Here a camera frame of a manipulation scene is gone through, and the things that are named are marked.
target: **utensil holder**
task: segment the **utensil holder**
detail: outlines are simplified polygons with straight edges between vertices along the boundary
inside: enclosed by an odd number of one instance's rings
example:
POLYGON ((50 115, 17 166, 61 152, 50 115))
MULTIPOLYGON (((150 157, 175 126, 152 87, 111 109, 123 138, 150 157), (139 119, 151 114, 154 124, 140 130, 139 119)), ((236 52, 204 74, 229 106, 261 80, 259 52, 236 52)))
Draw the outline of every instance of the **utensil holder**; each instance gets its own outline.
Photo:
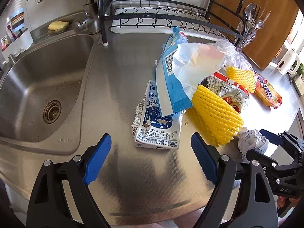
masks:
MULTIPOLYGON (((244 28, 243 23, 240 22, 237 26, 237 31, 242 32, 243 28, 244 28)), ((239 46, 236 48, 236 51, 241 52, 242 48, 249 45, 254 40, 256 35, 257 35, 257 30, 247 27, 244 37, 243 37, 241 43, 239 44, 239 46)))

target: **blue snack wrapper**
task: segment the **blue snack wrapper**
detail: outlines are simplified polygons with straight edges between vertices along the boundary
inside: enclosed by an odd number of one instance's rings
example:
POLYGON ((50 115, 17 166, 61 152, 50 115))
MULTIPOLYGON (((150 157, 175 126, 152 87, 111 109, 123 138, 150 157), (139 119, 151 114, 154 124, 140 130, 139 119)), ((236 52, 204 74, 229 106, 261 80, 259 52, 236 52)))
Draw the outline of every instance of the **blue snack wrapper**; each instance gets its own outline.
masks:
POLYGON ((158 94, 161 116, 170 116, 182 110, 191 108, 191 100, 185 94, 183 86, 172 71, 173 54, 177 44, 187 43, 188 39, 183 31, 173 28, 173 34, 164 45, 163 53, 156 66, 155 82, 158 94))

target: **sink drain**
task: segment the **sink drain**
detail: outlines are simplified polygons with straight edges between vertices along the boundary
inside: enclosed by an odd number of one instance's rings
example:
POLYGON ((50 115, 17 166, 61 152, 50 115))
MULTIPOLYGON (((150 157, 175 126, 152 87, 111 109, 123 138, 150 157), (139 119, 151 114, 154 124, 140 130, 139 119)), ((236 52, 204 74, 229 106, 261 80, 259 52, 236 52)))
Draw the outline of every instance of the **sink drain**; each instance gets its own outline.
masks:
POLYGON ((43 111, 43 120, 46 123, 55 122, 60 116, 61 104, 57 100, 53 100, 47 104, 43 111))

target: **metal bolt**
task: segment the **metal bolt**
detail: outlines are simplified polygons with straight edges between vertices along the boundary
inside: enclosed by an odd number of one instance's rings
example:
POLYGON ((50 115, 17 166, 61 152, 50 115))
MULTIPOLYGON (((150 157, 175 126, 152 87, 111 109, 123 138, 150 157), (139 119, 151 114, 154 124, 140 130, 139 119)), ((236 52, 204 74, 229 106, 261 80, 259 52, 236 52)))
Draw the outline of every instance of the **metal bolt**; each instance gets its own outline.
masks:
POLYGON ((81 160, 81 156, 80 156, 80 155, 76 155, 76 156, 74 156, 73 160, 74 160, 75 162, 78 162, 78 161, 81 160))
POLYGON ((228 155, 222 155, 221 158, 224 161, 229 161, 229 159, 230 159, 228 155))
POLYGON ((50 160, 46 160, 46 161, 43 163, 44 166, 49 166, 50 164, 51 164, 51 161, 50 161, 50 160))
POLYGON ((252 161, 252 164, 253 164, 254 166, 258 166, 258 165, 259 165, 259 162, 256 161, 256 160, 253 160, 253 161, 252 161))

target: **faucet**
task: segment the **faucet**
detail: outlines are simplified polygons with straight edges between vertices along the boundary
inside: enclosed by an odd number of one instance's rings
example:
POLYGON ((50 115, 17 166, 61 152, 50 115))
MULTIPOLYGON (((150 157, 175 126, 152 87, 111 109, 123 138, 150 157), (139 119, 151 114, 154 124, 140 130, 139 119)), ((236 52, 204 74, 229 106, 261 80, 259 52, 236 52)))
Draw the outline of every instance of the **faucet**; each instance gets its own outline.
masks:
POLYGON ((72 27, 75 32, 82 32, 88 29, 89 34, 100 32, 100 22, 98 18, 98 5, 94 0, 86 0, 83 9, 86 13, 86 18, 83 21, 73 21, 72 27))
POLYGON ((11 68, 15 65, 15 63, 16 63, 15 57, 12 54, 10 54, 8 62, 4 65, 2 71, 0 72, 0 87, 2 86, 5 77, 7 76, 11 68))

